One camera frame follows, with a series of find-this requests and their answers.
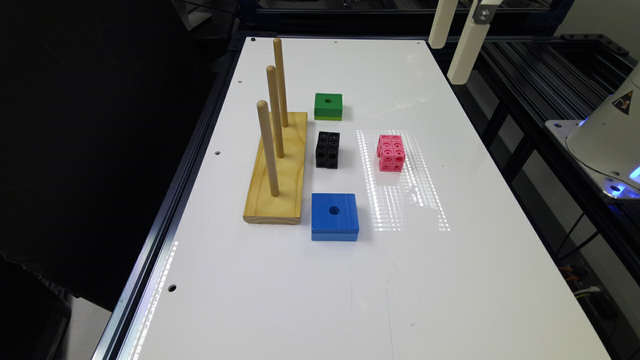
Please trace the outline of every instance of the wooden base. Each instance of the wooden base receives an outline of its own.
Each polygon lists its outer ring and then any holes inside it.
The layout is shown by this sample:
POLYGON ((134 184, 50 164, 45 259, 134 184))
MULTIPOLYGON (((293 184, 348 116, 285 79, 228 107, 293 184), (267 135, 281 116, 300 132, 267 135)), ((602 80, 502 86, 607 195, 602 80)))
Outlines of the wooden base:
POLYGON ((289 126, 282 128, 284 157, 276 157, 280 195, 273 197, 264 158, 262 140, 253 166, 243 219, 250 224, 300 223, 304 148, 307 141, 307 113, 289 113, 289 126))

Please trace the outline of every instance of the black metal frame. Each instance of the black metal frame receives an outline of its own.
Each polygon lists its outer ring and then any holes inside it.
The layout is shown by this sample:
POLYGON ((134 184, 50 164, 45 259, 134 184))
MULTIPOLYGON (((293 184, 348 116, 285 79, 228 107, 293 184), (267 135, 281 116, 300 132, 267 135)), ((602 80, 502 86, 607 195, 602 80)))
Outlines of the black metal frame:
POLYGON ((198 170, 213 135, 239 55, 240 51, 229 51, 222 59, 220 75, 209 94, 187 150, 125 285, 122 296, 102 334, 94 353, 94 360, 113 360, 117 359, 120 354, 157 260, 163 250, 171 245, 173 235, 180 223, 191 189, 198 176, 198 170))
MULTIPOLYGON (((491 23, 491 36, 550 36, 574 0, 554 0, 549 9, 501 7, 491 23)), ((278 31, 287 35, 426 36, 436 9, 292 10, 260 8, 257 0, 240 0, 240 30, 278 31)), ((459 36, 469 11, 456 10, 450 35, 459 36)))
MULTIPOLYGON (((533 150, 536 150, 640 284, 640 219, 630 217, 623 203, 606 198, 544 126, 544 120, 547 119, 586 118, 606 98, 606 92, 585 79, 579 79, 578 72, 566 64, 557 66, 556 74, 535 73, 535 66, 514 62, 514 59, 526 60, 526 54, 516 54, 517 50, 518 47, 486 44, 478 57, 478 71, 500 99, 500 105, 481 137, 485 144, 490 143, 504 123, 505 112, 511 115, 524 137, 502 169, 507 183, 513 182, 533 150), (540 76, 566 77, 574 87, 575 97, 571 100, 558 99, 553 97, 553 92, 541 92, 534 84, 540 76)), ((558 59, 545 61, 555 64, 558 59)), ((628 73, 632 63, 626 59, 618 61, 617 65, 629 65, 624 69, 628 73)))

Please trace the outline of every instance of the cable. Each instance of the cable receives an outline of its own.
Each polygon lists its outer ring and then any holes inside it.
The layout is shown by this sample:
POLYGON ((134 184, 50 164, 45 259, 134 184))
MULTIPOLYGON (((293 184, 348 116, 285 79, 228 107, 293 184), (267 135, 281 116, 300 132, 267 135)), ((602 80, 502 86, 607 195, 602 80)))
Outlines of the cable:
POLYGON ((586 288, 586 289, 582 289, 582 290, 574 291, 574 292, 573 292, 573 295, 574 295, 574 296, 578 296, 578 295, 581 295, 581 294, 591 294, 591 293, 594 293, 594 292, 600 292, 600 291, 602 291, 602 289, 600 289, 600 288, 599 288, 599 287, 597 287, 597 286, 589 286, 589 287, 588 287, 588 288, 586 288))
POLYGON ((573 255, 577 254, 578 251, 582 250, 583 247, 589 245, 589 243, 593 241, 593 239, 595 239, 598 235, 600 235, 600 231, 596 230, 596 232, 594 232, 591 236, 589 236, 587 240, 585 240, 582 244, 578 245, 575 249, 569 251, 566 255, 561 257, 560 261, 564 261, 572 257, 573 255))
POLYGON ((636 349, 636 351, 634 351, 634 352, 633 352, 633 354, 631 354, 631 356, 629 356, 629 357, 627 358, 627 360, 631 360, 631 358, 632 358, 632 357, 634 357, 634 356, 638 355, 638 352, 640 352, 640 347, 639 347, 639 348, 637 348, 637 349, 636 349))
POLYGON ((556 256, 560 254, 560 250, 562 250, 562 247, 564 247, 564 244, 567 243, 567 240, 569 240, 569 236, 571 236, 571 233, 573 232, 573 230, 575 230, 576 226, 578 226, 578 224, 580 223, 580 220, 582 220, 583 217, 584 217, 584 213, 580 214, 580 216, 578 217, 578 220, 576 220, 576 222, 573 223, 573 226, 571 227, 571 229, 569 229, 569 232, 567 233, 567 235, 564 237, 564 239, 562 239, 562 243, 560 243, 560 247, 556 251, 556 256))
POLYGON ((194 3, 194 2, 186 1, 186 0, 180 0, 180 1, 182 1, 183 3, 186 3, 186 4, 195 5, 195 6, 197 6, 197 7, 203 7, 203 8, 205 8, 205 9, 211 9, 211 10, 220 11, 220 12, 224 12, 224 13, 227 13, 227 14, 231 14, 231 15, 233 15, 233 16, 235 16, 235 17, 238 17, 238 15, 237 15, 236 13, 233 13, 233 12, 231 12, 231 11, 227 11, 227 10, 222 10, 222 9, 214 8, 214 7, 211 7, 211 6, 205 6, 205 5, 202 5, 202 4, 198 4, 198 3, 194 3))

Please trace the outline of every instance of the wooden peg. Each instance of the wooden peg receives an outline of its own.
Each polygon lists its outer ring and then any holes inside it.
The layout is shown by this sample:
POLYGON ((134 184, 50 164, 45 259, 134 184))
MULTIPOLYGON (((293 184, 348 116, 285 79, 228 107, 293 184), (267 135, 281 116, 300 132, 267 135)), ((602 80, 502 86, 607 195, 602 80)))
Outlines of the wooden peg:
POLYGON ((271 138, 271 122, 269 121, 269 107, 264 100, 258 101, 258 119, 260 120, 260 132, 262 133, 262 147, 269 175, 269 188, 271 196, 280 195, 278 188, 278 173, 276 172, 276 157, 273 153, 273 139, 271 138))
POLYGON ((282 127, 280 126, 280 111, 278 110, 278 82, 276 81, 276 69, 273 65, 267 66, 267 83, 269 84, 269 101, 271 102, 271 117, 273 121, 273 141, 275 142, 276 156, 284 157, 282 143, 282 127))
POLYGON ((283 127, 289 126, 289 113, 287 110, 287 90, 284 85, 284 61, 282 60, 282 40, 273 39, 273 52, 276 57, 276 70, 278 73, 278 97, 280 98, 280 118, 283 127))

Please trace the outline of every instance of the white table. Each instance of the white table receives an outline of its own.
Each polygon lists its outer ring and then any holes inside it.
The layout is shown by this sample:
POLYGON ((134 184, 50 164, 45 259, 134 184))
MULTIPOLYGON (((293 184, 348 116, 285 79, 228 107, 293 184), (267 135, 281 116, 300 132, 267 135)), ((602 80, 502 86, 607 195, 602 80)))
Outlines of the white table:
POLYGON ((283 47, 309 113, 302 222, 242 220, 274 63, 248 40, 121 358, 609 358, 424 42, 283 47), (316 92, 343 94, 343 121, 313 120, 316 92), (338 170, 315 168, 318 131, 340 132, 338 170), (377 170, 379 134, 402 135, 402 173, 377 170), (357 242, 311 241, 315 192, 356 194, 357 242))

